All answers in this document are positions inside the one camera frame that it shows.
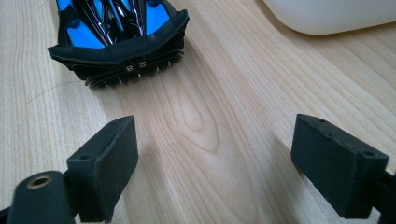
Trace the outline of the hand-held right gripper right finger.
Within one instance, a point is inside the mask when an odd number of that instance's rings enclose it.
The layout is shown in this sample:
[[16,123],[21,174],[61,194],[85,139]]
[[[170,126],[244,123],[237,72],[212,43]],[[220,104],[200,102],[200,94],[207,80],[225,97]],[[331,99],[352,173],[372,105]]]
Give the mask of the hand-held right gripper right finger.
[[340,217],[389,218],[389,157],[325,119],[296,117],[291,160]]

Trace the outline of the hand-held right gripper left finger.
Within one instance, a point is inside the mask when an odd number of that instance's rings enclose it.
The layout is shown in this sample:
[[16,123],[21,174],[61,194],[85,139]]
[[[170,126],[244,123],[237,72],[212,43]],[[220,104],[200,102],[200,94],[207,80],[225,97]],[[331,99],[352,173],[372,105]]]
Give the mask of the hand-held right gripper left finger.
[[109,222],[138,162],[133,116],[115,119],[67,159],[83,222]]

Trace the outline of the blue and black toy car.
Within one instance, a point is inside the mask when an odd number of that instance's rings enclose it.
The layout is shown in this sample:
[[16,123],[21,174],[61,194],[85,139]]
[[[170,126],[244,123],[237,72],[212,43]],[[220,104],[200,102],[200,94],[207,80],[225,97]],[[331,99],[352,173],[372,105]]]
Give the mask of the blue and black toy car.
[[186,9],[167,0],[56,0],[52,60],[91,89],[160,71],[183,55]]

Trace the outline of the white plastic container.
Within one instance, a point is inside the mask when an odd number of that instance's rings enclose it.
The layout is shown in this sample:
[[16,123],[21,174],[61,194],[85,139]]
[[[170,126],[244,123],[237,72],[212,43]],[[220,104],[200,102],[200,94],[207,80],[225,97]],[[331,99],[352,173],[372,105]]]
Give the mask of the white plastic container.
[[277,19],[308,35],[330,35],[396,22],[396,0],[263,0]]

